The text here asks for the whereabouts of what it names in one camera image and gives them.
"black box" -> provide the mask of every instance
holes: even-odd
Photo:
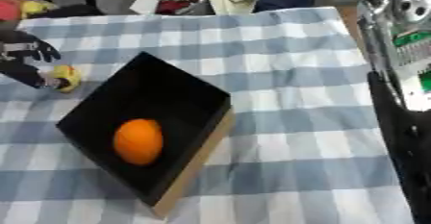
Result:
[[[162,127],[164,148],[148,166],[123,161],[113,148],[115,130],[134,118],[155,119]],[[57,126],[155,214],[165,216],[233,120],[228,93],[141,53]]]

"white paper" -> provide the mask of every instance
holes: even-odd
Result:
[[[136,0],[130,10],[139,14],[154,14],[160,0]]]

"robotic arm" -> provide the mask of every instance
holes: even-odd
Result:
[[[62,78],[40,73],[35,66],[26,62],[29,58],[52,62],[60,57],[52,45],[33,35],[16,30],[0,31],[0,73],[18,82],[34,88],[64,89],[71,86],[67,76]]]
[[[368,84],[418,224],[431,223],[431,0],[360,0]]]

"checkered tablecloth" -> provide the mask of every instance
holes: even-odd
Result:
[[[408,224],[368,66],[332,8],[23,21],[84,76],[70,94],[0,78],[0,222]],[[165,220],[55,123],[138,52],[232,94],[236,125]],[[39,63],[42,69],[48,64]]]

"cardboard box edge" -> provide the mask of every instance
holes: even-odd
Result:
[[[177,200],[182,196],[185,184],[190,181],[196,172],[203,166],[209,158],[211,152],[226,136],[234,124],[234,113],[232,107],[224,114],[215,129],[210,133],[208,138],[202,144],[201,148],[194,154],[192,159],[181,171],[178,177],[167,189],[162,198],[151,208],[159,217],[165,217],[175,206]]]

